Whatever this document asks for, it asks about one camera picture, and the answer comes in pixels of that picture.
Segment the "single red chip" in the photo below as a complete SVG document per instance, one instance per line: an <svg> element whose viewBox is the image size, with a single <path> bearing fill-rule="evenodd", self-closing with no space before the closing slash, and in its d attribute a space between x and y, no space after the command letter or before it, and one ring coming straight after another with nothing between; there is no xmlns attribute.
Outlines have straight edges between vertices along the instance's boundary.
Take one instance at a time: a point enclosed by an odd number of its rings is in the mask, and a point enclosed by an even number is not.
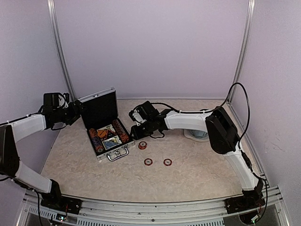
<svg viewBox="0 0 301 226"><path fill-rule="evenodd" d="M171 166L172 165L172 160L171 159L164 159L163 164L165 166Z"/></svg>

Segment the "blue playing card deck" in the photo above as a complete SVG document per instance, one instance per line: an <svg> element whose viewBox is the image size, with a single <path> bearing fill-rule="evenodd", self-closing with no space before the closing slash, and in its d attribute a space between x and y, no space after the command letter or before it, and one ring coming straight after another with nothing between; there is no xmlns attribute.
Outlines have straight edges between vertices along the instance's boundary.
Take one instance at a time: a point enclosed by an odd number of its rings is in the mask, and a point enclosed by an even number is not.
<svg viewBox="0 0 301 226"><path fill-rule="evenodd" d="M102 141L102 144L103 144L105 150L109 150L116 146L121 145L122 141L120 140L119 136L114 136L114 137L111 137L109 139Z"/></svg>

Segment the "aluminium poker case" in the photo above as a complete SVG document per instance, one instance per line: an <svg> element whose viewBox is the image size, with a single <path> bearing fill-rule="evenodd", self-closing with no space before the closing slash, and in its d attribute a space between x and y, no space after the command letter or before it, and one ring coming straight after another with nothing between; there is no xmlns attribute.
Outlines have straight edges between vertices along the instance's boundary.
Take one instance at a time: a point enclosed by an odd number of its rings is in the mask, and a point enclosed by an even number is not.
<svg viewBox="0 0 301 226"><path fill-rule="evenodd" d="M78 99L78 102L80 105L81 118L84 122L86 132L88 134L97 160L99 162L102 162L102 160L104 159L108 159L109 161L116 161L122 157L127 156L129 154L129 148L132 147L135 142L130 137L129 132L119 118L117 94L115 88L108 88L94 94L81 97ZM111 125L114 128L114 126L112 125L113 120L118 120L120 122L125 132L129 135L129 141L126 143L122 142L121 145L109 150L104 149L101 154L97 154L92 144L89 130L91 128L94 128L97 131L98 129L108 125Z"/></svg>

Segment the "triangular all-in button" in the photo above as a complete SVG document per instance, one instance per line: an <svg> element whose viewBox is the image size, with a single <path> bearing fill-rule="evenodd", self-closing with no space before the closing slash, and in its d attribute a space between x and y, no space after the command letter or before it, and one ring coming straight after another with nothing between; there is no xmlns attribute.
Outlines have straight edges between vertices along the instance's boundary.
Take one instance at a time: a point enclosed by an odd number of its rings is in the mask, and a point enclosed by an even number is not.
<svg viewBox="0 0 301 226"><path fill-rule="evenodd" d="M114 129L106 129L106 139L116 136L117 133Z"/></svg>

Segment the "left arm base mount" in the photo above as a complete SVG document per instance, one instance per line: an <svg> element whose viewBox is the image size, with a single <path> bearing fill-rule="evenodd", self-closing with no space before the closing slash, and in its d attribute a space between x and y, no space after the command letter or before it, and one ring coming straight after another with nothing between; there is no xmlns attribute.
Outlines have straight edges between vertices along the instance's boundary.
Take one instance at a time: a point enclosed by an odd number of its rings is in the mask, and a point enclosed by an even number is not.
<svg viewBox="0 0 301 226"><path fill-rule="evenodd" d="M81 209L82 200L67 196L61 196L57 199L43 194L41 205L53 210L78 215Z"/></svg>

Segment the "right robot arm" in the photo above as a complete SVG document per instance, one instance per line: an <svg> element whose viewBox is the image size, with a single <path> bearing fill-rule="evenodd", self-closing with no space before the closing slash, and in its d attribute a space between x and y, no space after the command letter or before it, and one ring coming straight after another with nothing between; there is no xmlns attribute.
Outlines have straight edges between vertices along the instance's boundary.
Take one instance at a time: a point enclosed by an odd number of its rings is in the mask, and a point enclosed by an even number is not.
<svg viewBox="0 0 301 226"><path fill-rule="evenodd" d="M241 138L234 122L222 106L213 110L181 111L171 106L159 112L154 103L146 101L129 112L136 125L131 127L135 140L151 136L155 131L169 129L203 131L208 134L213 151L221 154L230 163L242 187L240 204L252 208L263 199L263 179L257 176L241 145Z"/></svg>

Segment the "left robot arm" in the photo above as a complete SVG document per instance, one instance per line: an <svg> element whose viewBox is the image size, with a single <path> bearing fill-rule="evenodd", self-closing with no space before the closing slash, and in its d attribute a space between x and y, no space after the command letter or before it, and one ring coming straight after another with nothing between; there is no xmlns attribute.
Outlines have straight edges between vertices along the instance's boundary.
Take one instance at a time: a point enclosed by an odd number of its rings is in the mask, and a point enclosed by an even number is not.
<svg viewBox="0 0 301 226"><path fill-rule="evenodd" d="M58 131L72 125L80 118L79 100L70 100L68 93L45 93L38 111L0 125L0 173L22 188L41 194L55 209L62 209L66 199L61 195L59 184L42 176L30 165L31 147L45 147L42 135L47 130Z"/></svg>

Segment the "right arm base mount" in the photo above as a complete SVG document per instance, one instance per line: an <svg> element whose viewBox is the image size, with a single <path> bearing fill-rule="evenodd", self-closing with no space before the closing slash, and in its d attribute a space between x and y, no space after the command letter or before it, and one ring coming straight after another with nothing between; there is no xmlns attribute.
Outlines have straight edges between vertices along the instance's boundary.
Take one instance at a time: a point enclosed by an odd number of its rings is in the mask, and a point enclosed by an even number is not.
<svg viewBox="0 0 301 226"><path fill-rule="evenodd" d="M238 197L232 197L226 199L224 202L228 214L258 208L260 205L264 206L266 203L261 194L259 196L242 195Z"/></svg>

